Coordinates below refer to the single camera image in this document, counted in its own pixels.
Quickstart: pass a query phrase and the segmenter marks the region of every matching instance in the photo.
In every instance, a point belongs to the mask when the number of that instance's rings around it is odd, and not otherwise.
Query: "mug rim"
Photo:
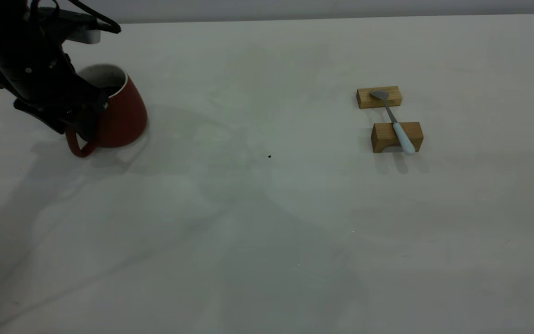
[[[86,70],[91,70],[93,68],[100,67],[100,66],[111,66],[111,67],[117,68],[121,70],[121,72],[123,72],[123,75],[125,76],[125,80],[123,80],[123,85],[121,86],[121,89],[119,89],[116,93],[109,95],[108,98],[110,99],[111,97],[115,97],[117,94],[121,93],[123,89],[125,89],[125,86],[127,86],[127,82],[129,82],[129,74],[127,74],[127,71],[123,70],[123,68],[121,68],[121,66],[119,65],[110,64],[110,63],[100,63],[100,64],[89,65],[89,66],[82,68],[81,70],[77,72],[77,75],[80,76],[81,72],[84,72]]]

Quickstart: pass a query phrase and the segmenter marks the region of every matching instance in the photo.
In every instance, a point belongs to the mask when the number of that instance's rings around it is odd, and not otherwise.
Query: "red mug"
[[[148,113],[127,72],[116,65],[98,64],[84,68],[78,75],[100,89],[114,88],[114,92],[109,95],[108,107],[100,115],[97,138],[94,141],[89,141],[80,148],[76,131],[67,127],[65,138],[71,152],[85,158],[97,147],[118,148],[138,139],[146,129]]]

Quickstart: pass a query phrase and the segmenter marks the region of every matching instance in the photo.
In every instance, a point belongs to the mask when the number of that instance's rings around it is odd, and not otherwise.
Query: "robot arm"
[[[121,28],[79,0],[70,2],[92,15],[64,11],[58,5],[39,8],[38,0],[32,0],[30,8],[26,0],[0,0],[0,89],[15,95],[15,108],[58,133],[72,127],[91,141],[108,96],[76,74],[61,45],[66,39],[97,42],[92,32],[119,33]]]

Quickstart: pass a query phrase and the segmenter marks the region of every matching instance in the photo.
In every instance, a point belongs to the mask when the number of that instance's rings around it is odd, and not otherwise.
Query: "metal spoon head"
[[[377,97],[377,98],[381,99],[382,101],[387,101],[388,100],[388,91],[373,90],[373,91],[370,92],[370,95],[372,95],[373,97]]]

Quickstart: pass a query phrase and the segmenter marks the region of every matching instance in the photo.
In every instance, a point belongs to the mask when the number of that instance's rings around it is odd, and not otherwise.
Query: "wooden block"
[[[424,141],[424,133],[421,132],[419,122],[401,123],[401,127],[411,140],[415,152],[420,151],[421,143]],[[379,154],[388,146],[398,146],[399,139],[394,133],[393,125],[391,123],[375,123],[372,128],[372,150],[375,154]]]
[[[358,98],[358,106],[361,109],[364,108],[379,108],[384,107],[384,102],[377,97],[370,95],[370,92],[373,90],[385,90],[388,91],[388,105],[389,106],[400,106],[403,101],[399,87],[396,85],[392,87],[375,87],[375,88],[364,88],[358,89],[356,97]]]

